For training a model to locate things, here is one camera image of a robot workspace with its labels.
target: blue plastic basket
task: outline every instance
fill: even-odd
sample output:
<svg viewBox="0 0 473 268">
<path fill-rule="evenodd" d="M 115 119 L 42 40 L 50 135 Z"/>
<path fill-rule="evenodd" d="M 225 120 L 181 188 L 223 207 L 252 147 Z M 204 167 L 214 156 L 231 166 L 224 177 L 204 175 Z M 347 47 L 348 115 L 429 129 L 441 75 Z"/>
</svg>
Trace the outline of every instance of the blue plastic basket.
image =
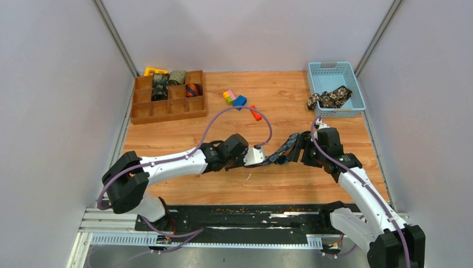
<svg viewBox="0 0 473 268">
<path fill-rule="evenodd" d="M 344 85 L 352 91 L 351 98 L 340 108 L 315 107 L 315 115 L 321 117 L 356 117 L 365 109 L 365 101 L 361 95 L 358 81 L 347 61 L 334 63 L 309 63 L 307 79 L 311 94 L 322 94 L 324 91 L 332 92 Z"/>
</svg>

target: worn black surface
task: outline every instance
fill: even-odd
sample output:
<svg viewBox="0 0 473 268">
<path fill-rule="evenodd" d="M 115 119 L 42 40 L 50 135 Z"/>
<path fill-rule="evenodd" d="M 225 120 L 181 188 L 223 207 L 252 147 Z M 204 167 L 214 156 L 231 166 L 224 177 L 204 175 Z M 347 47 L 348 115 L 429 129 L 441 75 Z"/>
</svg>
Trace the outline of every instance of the worn black surface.
<svg viewBox="0 0 473 268">
<path fill-rule="evenodd" d="M 193 242 L 303 244 L 307 243 L 306 234 L 339 234 L 340 232 L 334 229 L 323 229 L 319 224 L 321 218 L 318 214 L 288 215 L 287 217 L 271 217 L 271 214 L 316 213 L 321 207 L 322 204 L 170 205 L 169 210 L 171 211 L 170 218 L 176 222 L 177 234 L 204 228 L 204 231 L 192 240 Z M 347 204 L 347 207 L 353 212 L 359 212 L 354 204 Z M 169 231 L 172 228 L 168 224 L 162 230 Z M 151 231 L 144 221 L 137 221 L 135 229 Z"/>
</svg>

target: wooden table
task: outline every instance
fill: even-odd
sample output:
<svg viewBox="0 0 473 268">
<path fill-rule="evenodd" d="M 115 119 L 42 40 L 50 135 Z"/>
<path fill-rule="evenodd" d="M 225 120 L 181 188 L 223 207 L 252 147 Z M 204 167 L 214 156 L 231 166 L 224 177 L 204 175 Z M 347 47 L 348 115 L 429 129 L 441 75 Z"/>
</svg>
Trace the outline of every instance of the wooden table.
<svg viewBox="0 0 473 268">
<path fill-rule="evenodd" d="M 160 156 L 186 151 L 198 143 L 205 127 L 220 110 L 228 107 L 222 93 L 232 90 L 256 105 L 273 126 L 273 138 L 264 146 L 275 152 L 294 132 L 310 130 L 313 111 L 306 107 L 310 96 L 305 71 L 248 71 L 205 73 L 209 116 L 172 122 L 130 125 L 124 151 L 138 156 Z M 334 118 L 324 122 L 340 132 L 345 152 L 354 153 L 381 195 L 388 199 L 363 118 Z M 249 110 L 231 110 L 220 116 L 206 142 L 224 140 L 240 133 L 251 146 L 268 137 L 264 120 L 257 122 Z M 168 204 L 277 204 L 353 202 L 348 193 L 322 169 L 289 163 L 254 169 L 188 175 L 149 187 Z"/>
</svg>

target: wooden compartment tray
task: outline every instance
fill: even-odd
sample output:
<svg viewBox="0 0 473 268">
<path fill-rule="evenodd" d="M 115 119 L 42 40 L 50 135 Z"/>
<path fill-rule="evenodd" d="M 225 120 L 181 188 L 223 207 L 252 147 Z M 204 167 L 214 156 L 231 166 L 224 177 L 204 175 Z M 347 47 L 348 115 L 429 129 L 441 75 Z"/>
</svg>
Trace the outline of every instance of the wooden compartment tray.
<svg viewBox="0 0 473 268">
<path fill-rule="evenodd" d="M 202 96 L 186 98 L 185 85 L 169 86 L 167 100 L 151 101 L 153 76 L 136 77 L 133 88 L 131 121 L 134 125 L 205 117 L 208 115 L 204 72 L 188 71 L 186 84 L 202 87 Z"/>
</svg>

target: red toy block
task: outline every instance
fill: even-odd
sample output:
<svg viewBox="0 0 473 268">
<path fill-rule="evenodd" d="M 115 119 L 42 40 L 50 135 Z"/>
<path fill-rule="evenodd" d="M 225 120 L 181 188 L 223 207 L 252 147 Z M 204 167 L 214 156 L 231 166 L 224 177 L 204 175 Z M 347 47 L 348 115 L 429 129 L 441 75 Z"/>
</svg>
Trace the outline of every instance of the red toy block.
<svg viewBox="0 0 473 268">
<path fill-rule="evenodd" d="M 254 119 L 256 119 L 256 121 L 260 121 L 262 119 L 261 115 L 253 110 L 250 110 L 251 113 L 253 114 L 254 116 Z"/>
</svg>

